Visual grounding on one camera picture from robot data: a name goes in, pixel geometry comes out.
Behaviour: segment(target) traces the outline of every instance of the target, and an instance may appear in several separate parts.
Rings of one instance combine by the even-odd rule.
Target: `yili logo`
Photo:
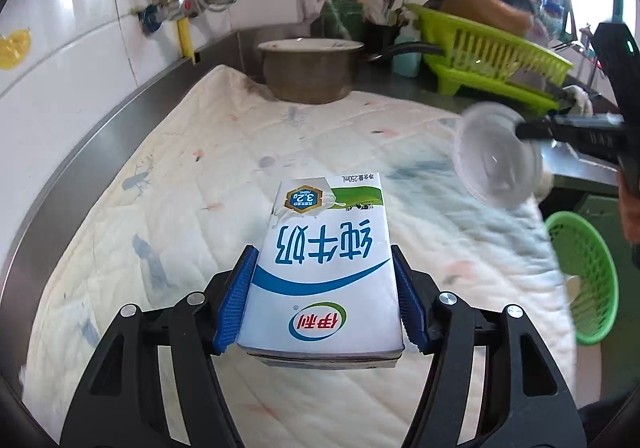
[[[289,322],[289,333],[303,342],[317,342],[337,333],[347,321],[347,311],[333,302],[313,303]]]

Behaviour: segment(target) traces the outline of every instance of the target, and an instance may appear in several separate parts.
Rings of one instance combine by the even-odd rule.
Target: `green dish rack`
[[[495,27],[418,4],[406,6],[420,17],[422,40],[444,49],[444,56],[422,56],[438,76],[440,94],[452,96],[465,85],[513,98],[539,114],[559,108],[551,94],[509,83],[509,79],[523,68],[561,86],[573,68],[569,60]]]

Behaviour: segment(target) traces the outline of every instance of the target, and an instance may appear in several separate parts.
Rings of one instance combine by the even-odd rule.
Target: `green plastic basket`
[[[509,79],[525,68],[560,86],[573,68],[569,60],[495,27],[418,4],[407,8],[420,17],[422,39],[444,49],[444,56],[422,57],[438,76],[440,94],[452,96],[466,85],[513,98],[539,114],[558,109],[551,94],[509,83]]]
[[[580,345],[601,342],[618,312],[618,276],[609,248],[580,215],[558,212],[545,222],[560,269],[580,277],[580,293],[571,304]]]

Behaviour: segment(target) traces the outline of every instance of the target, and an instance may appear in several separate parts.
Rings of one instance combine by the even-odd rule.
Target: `white cloth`
[[[572,386],[574,332],[540,213],[532,200],[501,210],[465,191],[449,160],[456,118],[363,92],[329,105],[280,102],[243,74],[214,69],[124,165],[51,275],[23,373],[31,413],[58,439],[120,307],[171,306],[230,269],[245,244],[260,247],[281,179],[373,171],[392,243],[410,265],[473,306],[521,304]],[[249,448],[397,447],[431,360],[405,344],[393,369],[267,367],[237,346],[214,364]],[[172,433],[186,441],[168,351],[164,400]],[[474,364],[462,439],[473,437],[482,370]]]

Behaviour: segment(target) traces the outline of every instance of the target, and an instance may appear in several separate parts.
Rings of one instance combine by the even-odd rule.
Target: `yili milk carton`
[[[274,365],[395,364],[404,345],[377,173],[280,184],[238,344]]]

